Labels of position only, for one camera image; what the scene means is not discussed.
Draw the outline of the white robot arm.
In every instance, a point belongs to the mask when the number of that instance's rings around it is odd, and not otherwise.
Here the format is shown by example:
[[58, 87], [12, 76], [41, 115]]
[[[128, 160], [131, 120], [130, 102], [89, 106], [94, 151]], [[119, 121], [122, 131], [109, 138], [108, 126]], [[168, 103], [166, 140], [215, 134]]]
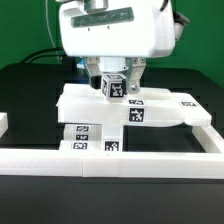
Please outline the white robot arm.
[[56, 0], [67, 55], [81, 57], [91, 81], [105, 73], [126, 73], [135, 94], [148, 58], [166, 57], [189, 19], [171, 0]]

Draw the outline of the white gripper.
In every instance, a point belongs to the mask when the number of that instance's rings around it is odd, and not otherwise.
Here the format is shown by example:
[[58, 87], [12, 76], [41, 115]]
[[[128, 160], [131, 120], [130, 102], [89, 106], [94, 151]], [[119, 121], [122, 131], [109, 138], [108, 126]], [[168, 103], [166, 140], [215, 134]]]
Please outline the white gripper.
[[61, 5], [59, 24], [66, 54], [85, 57], [93, 89], [101, 88], [96, 56], [134, 57], [126, 58], [126, 88], [138, 92], [145, 58], [168, 56], [175, 47], [170, 0], [108, 0], [107, 9], [95, 12], [85, 10], [84, 0], [73, 0]]

